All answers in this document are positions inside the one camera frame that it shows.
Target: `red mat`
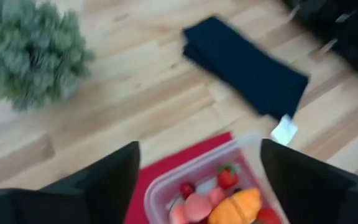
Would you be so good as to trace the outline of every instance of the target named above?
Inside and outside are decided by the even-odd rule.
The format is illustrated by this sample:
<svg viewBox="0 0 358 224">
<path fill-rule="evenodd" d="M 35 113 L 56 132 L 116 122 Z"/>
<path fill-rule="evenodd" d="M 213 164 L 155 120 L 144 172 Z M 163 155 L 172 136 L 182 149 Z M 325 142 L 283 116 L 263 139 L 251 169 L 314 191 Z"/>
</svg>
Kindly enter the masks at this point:
<svg viewBox="0 0 358 224">
<path fill-rule="evenodd" d="M 215 147 L 218 147 L 232 139 L 230 133 L 224 133 L 211 139 L 204 140 L 182 150 L 172 156 L 166 157 L 139 172 L 139 178 L 136 183 L 135 192 L 125 219 L 125 224 L 149 224 L 144 211 L 144 194 L 151 182 L 159 175 L 178 167 L 197 156 L 200 156 Z"/>
</svg>

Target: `green plant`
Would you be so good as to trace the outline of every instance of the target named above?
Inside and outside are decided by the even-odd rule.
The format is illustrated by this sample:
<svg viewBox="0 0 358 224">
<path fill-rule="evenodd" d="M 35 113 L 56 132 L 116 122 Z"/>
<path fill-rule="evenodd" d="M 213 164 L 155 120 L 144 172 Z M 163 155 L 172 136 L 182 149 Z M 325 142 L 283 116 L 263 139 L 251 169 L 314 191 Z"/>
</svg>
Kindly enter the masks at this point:
<svg viewBox="0 0 358 224">
<path fill-rule="evenodd" d="M 88 77 L 86 50 L 75 12 L 56 5 L 0 0 L 0 99 L 18 111 L 68 97 Z"/>
</svg>

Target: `white tag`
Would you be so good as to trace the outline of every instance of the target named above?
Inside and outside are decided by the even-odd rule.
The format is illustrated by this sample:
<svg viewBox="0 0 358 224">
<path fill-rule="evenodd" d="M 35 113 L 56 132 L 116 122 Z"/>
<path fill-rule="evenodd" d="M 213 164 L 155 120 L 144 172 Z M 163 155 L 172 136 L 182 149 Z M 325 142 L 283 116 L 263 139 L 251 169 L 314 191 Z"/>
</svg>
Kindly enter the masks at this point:
<svg viewBox="0 0 358 224">
<path fill-rule="evenodd" d="M 297 131 L 298 127 L 292 123 L 291 118 L 286 114 L 270 135 L 274 141 L 286 146 Z"/>
</svg>

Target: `food container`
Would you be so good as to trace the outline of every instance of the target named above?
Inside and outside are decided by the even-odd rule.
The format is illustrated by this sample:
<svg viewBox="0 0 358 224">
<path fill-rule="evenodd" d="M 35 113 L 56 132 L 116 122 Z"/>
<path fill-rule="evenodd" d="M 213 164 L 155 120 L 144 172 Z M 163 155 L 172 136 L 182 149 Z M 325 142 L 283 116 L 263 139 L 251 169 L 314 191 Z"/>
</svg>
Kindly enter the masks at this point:
<svg viewBox="0 0 358 224">
<path fill-rule="evenodd" d="M 144 208 L 151 224 L 169 224 L 169 212 L 174 203 L 181 201 L 180 184 L 193 182 L 198 193 L 205 193 L 216 186 L 217 169 L 228 162 L 235 163 L 239 174 L 236 188 L 259 188 L 263 207 L 273 207 L 276 198 L 267 182 L 262 162 L 260 161 L 260 144 L 262 139 L 256 135 L 246 135 L 229 141 L 193 160 L 157 177 L 148 187 Z"/>
</svg>

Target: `folded black fabric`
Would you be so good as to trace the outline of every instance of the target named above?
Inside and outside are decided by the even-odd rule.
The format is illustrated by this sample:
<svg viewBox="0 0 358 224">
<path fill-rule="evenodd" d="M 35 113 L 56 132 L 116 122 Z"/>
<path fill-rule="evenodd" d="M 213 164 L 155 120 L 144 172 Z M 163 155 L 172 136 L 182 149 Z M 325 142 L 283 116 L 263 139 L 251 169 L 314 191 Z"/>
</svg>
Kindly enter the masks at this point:
<svg viewBox="0 0 358 224">
<path fill-rule="evenodd" d="M 271 59 L 216 17 L 183 33 L 183 54 L 236 89 L 259 114 L 293 117 L 308 77 Z"/>
</svg>

